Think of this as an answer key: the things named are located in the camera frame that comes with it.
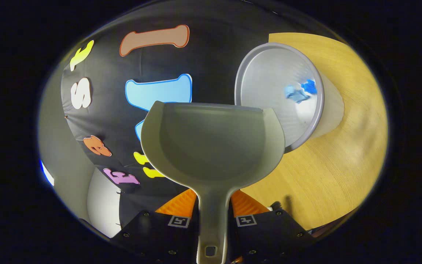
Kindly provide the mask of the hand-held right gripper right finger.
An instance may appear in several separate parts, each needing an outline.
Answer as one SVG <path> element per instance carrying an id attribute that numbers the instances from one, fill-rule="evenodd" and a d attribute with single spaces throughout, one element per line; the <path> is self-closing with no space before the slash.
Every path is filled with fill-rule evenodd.
<path id="1" fill-rule="evenodd" d="M 292 257 L 315 244 L 280 206 L 268 209 L 241 190 L 231 196 L 231 249 L 243 264 L 291 264 Z"/>

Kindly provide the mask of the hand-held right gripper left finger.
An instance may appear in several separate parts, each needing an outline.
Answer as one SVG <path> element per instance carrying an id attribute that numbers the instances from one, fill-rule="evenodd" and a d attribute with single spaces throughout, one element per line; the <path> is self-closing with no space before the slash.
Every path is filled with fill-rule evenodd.
<path id="1" fill-rule="evenodd" d="M 197 253 L 197 196 L 188 189 L 158 206 L 134 208 L 120 200 L 120 231 L 111 244 L 129 252 L 134 264 L 194 264 Z"/>

